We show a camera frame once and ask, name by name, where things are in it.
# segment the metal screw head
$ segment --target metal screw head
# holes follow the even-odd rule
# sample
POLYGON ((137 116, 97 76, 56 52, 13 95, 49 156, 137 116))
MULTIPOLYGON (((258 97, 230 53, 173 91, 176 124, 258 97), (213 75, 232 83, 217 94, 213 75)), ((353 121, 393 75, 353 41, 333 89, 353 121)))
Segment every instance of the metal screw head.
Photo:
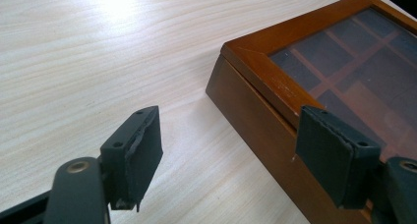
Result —
POLYGON ((89 163, 86 161, 78 161, 67 168, 68 173, 79 173, 89 168, 89 163))
POLYGON ((399 162, 399 165, 405 170, 417 173, 417 163, 413 161, 402 160, 399 162))

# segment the glass panel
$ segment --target glass panel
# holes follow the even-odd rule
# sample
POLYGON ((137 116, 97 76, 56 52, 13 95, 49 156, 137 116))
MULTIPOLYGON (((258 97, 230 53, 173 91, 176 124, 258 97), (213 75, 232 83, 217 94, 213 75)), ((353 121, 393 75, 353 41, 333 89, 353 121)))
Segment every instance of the glass panel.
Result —
POLYGON ((392 156, 417 159, 417 39, 368 9, 269 56, 392 156))

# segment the black clamp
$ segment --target black clamp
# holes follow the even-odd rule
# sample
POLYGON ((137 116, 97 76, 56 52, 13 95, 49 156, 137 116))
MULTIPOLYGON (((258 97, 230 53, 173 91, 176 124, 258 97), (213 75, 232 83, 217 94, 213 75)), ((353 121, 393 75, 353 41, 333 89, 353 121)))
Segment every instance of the black clamp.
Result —
POLYGON ((132 114, 100 148, 56 172, 51 191, 0 213, 0 223, 110 223, 113 210, 139 211, 162 157, 157 106, 132 114))
POLYGON ((417 223, 417 161, 381 148, 326 110, 303 106, 296 153, 339 208, 373 203, 374 224, 417 223))

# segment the wooden table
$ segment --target wooden table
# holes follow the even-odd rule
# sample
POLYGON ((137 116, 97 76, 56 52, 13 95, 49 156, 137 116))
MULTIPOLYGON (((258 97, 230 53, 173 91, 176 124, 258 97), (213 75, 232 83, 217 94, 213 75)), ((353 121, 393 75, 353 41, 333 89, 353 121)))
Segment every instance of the wooden table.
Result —
POLYGON ((205 88, 225 41, 334 1, 0 0, 0 211, 159 105, 162 161, 113 223, 308 223, 205 88))

